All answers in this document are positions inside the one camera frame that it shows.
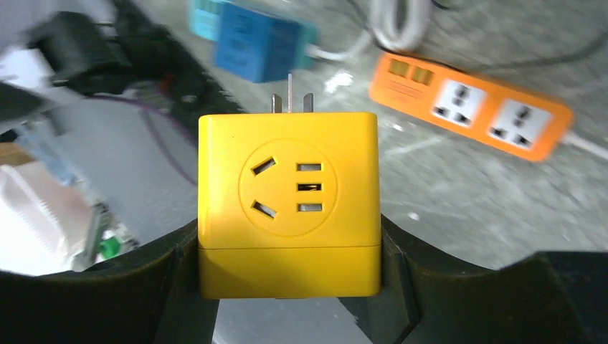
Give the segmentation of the teal power strip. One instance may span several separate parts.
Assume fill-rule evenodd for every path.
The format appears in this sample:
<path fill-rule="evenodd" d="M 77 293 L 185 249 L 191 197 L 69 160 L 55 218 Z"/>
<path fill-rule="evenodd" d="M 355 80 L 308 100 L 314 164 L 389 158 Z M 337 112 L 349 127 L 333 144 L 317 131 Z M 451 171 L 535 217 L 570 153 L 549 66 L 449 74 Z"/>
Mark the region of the teal power strip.
<path fill-rule="evenodd" d="M 187 1 L 187 15 L 189 19 L 189 30 L 199 37 L 215 42 L 219 28 L 219 18 L 224 3 L 231 1 L 191 0 Z M 280 16 L 298 21 L 302 25 L 300 40 L 298 43 L 298 56 L 295 58 L 295 66 L 299 69 L 308 69 L 313 64 L 313 58 L 306 54 L 306 47 L 316 43 L 318 30 L 316 26 L 295 16 L 281 13 Z"/>

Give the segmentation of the blue cube socket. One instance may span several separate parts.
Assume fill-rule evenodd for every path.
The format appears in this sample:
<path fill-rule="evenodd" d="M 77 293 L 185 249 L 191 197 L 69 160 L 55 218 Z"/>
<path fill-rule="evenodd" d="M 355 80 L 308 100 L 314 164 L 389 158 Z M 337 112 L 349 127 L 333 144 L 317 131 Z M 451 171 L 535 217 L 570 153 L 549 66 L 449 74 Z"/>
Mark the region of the blue cube socket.
<path fill-rule="evenodd" d="M 268 11 L 225 3 L 214 65 L 253 83 L 281 81 L 296 66 L 303 25 Z"/>

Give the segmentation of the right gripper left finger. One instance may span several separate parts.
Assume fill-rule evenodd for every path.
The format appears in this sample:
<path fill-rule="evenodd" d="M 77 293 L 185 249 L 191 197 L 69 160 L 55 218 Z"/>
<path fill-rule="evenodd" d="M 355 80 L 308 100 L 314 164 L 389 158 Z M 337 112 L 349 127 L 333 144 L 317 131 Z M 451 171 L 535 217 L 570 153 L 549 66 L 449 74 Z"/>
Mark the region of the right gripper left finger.
<path fill-rule="evenodd" d="M 84 272 L 1 274 L 3 343 L 210 343 L 195 222 Z"/>

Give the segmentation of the orange power strip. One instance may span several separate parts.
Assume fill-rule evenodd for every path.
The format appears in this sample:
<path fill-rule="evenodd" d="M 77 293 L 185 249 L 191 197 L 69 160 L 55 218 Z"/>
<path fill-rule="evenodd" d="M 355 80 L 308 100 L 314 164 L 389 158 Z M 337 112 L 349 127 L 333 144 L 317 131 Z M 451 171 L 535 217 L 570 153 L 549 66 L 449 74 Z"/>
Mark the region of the orange power strip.
<path fill-rule="evenodd" d="M 574 121 L 558 98 L 416 55 L 383 54 L 369 96 L 527 161 L 546 159 Z"/>

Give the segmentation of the yellow cube socket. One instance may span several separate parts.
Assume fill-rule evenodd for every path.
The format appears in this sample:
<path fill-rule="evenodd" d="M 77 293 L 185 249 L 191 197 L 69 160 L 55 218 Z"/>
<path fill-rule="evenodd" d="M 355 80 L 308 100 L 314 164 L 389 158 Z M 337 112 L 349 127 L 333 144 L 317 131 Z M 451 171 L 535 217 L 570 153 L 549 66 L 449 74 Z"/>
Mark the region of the yellow cube socket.
<path fill-rule="evenodd" d="M 368 297 L 381 288 L 377 117 L 199 119 L 199 290 L 212 300 Z"/>

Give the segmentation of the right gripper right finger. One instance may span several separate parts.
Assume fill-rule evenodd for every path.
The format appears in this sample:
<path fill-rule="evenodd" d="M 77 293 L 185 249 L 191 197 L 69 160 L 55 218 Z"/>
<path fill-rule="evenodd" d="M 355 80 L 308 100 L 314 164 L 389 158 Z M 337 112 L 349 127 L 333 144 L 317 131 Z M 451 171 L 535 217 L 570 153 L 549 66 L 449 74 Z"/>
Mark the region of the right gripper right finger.
<path fill-rule="evenodd" d="M 344 297 L 372 343 L 605 343 L 607 254 L 536 252 L 499 270 L 383 229 L 383 280 Z"/>

